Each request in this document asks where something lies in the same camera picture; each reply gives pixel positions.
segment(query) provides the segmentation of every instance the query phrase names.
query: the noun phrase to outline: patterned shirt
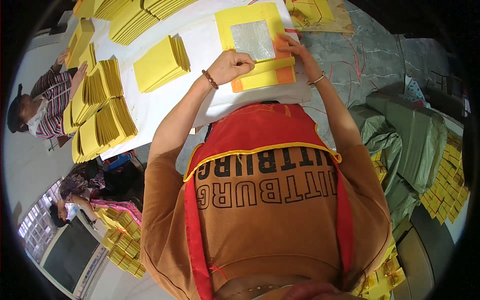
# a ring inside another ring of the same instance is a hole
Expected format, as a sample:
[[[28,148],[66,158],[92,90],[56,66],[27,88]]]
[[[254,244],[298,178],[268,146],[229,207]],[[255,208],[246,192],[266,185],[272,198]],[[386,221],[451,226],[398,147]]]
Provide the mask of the patterned shirt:
[[[87,188],[100,190],[105,187],[102,168],[99,168],[94,178],[87,179],[87,164],[84,162],[75,166],[60,183],[59,195],[66,203],[72,203],[72,195],[83,196]]]
[[[69,103],[70,91],[66,91],[72,84],[72,78],[67,72],[58,73],[58,65],[53,65],[47,73],[35,83],[30,96],[43,94],[50,102],[47,113],[43,116],[36,129],[36,137],[48,140],[65,135],[63,131],[63,111]]]

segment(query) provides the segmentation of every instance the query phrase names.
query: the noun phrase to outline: white tablecloth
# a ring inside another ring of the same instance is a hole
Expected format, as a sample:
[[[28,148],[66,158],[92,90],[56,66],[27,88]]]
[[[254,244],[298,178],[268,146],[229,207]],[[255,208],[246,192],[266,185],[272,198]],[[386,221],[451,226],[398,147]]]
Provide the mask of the white tablecloth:
[[[294,28],[283,0],[258,1],[257,3],[260,2],[275,2],[284,27]],[[119,60],[125,100],[138,129],[137,136],[109,149],[101,155],[102,159],[152,141],[155,130],[163,118],[182,99],[195,79],[202,75],[202,69],[207,69],[222,52],[213,14],[225,8],[243,6],[247,3],[248,1],[242,0],[198,0],[165,21],[158,22],[128,46],[115,44],[108,39],[110,22],[93,19],[95,34],[92,42],[95,43],[96,60],[107,60],[113,57]],[[133,72],[133,63],[169,34],[171,36],[178,35],[183,40],[191,72],[151,93],[141,94],[138,91]],[[289,35],[298,40],[296,34]],[[296,59],[295,72],[297,82],[294,84],[279,84],[241,93],[233,93],[229,84],[220,86],[218,90],[213,90],[207,96],[193,126],[214,122],[252,102],[270,99],[278,100],[281,103],[310,101],[311,90],[306,84],[307,77],[299,59]]]

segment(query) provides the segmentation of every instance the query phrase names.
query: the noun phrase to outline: necklace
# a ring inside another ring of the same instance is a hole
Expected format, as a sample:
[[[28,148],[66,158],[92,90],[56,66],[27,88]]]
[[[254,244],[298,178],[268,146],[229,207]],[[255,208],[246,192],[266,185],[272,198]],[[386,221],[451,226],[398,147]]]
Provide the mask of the necklace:
[[[238,293],[232,294],[232,295],[230,295],[230,296],[227,296],[227,297],[225,297],[225,299],[228,299],[228,298],[233,297],[233,296],[237,296],[237,295],[239,295],[239,294],[241,294],[241,293],[251,292],[251,291],[259,290],[259,289],[263,289],[263,288],[265,288],[265,289],[273,289],[273,288],[282,288],[282,287],[281,287],[281,286],[265,286],[265,287],[249,288],[249,289],[240,291],[240,292],[238,292]]]

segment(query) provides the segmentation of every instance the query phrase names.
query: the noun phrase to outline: hand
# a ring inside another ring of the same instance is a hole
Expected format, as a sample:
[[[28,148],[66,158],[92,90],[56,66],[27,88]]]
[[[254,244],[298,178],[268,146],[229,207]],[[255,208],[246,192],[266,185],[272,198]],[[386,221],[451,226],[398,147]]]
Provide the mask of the hand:
[[[59,57],[57,58],[57,65],[61,65],[65,62],[69,52],[70,50],[66,48],[62,53],[60,53]]]
[[[87,73],[87,62],[84,61],[82,65],[78,68],[77,73],[72,78],[72,85],[70,87],[70,100],[73,98],[73,95],[77,92],[78,87],[82,83],[85,75]]]
[[[299,42],[287,35],[278,34],[278,37],[288,42],[288,46],[278,47],[277,50],[281,52],[290,52],[300,56],[301,60],[303,61],[303,65],[305,66],[305,72],[307,73],[308,81],[313,82],[322,76],[322,70],[320,69],[320,66],[304,45],[301,45]]]
[[[217,85],[229,83],[255,67],[250,55],[235,51],[223,51],[207,72]]]

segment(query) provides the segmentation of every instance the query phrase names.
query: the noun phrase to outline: yellow trim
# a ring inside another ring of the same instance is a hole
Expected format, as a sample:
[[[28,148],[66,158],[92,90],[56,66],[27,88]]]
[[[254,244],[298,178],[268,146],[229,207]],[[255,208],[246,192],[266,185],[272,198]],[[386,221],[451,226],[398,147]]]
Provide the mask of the yellow trim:
[[[320,149],[320,150],[323,150],[323,151],[326,151],[326,152],[330,153],[333,156],[333,158],[337,161],[337,163],[342,162],[342,156],[340,156],[340,154],[332,151],[328,147],[323,147],[323,146],[310,144],[310,143],[294,142],[294,143],[283,143],[283,144],[275,144],[275,145],[270,145],[270,146],[264,146],[264,147],[259,147],[259,148],[255,148],[255,149],[252,149],[252,150],[231,150],[231,151],[227,151],[227,152],[224,152],[224,153],[219,153],[219,154],[216,154],[214,156],[210,156],[210,157],[207,157],[207,158],[203,159],[201,162],[199,162],[195,166],[195,168],[193,168],[193,170],[190,173],[188,173],[188,170],[190,168],[190,163],[192,162],[193,155],[195,154],[195,151],[198,149],[198,147],[200,147],[201,145],[203,145],[203,143],[197,145],[195,147],[195,149],[193,150],[192,155],[190,156],[190,159],[189,159],[188,165],[187,165],[187,172],[185,172],[185,175],[183,176],[183,182],[187,182],[201,165],[203,165],[204,163],[207,163],[209,161],[215,160],[217,158],[222,158],[222,157],[225,157],[225,156],[229,156],[229,155],[238,155],[238,154],[248,155],[248,154],[255,154],[255,153],[258,153],[258,152],[261,152],[261,151],[266,151],[266,150],[271,150],[271,149],[281,149],[281,148],[301,147],[301,146],[308,147],[308,148],[315,148],[315,149]]]

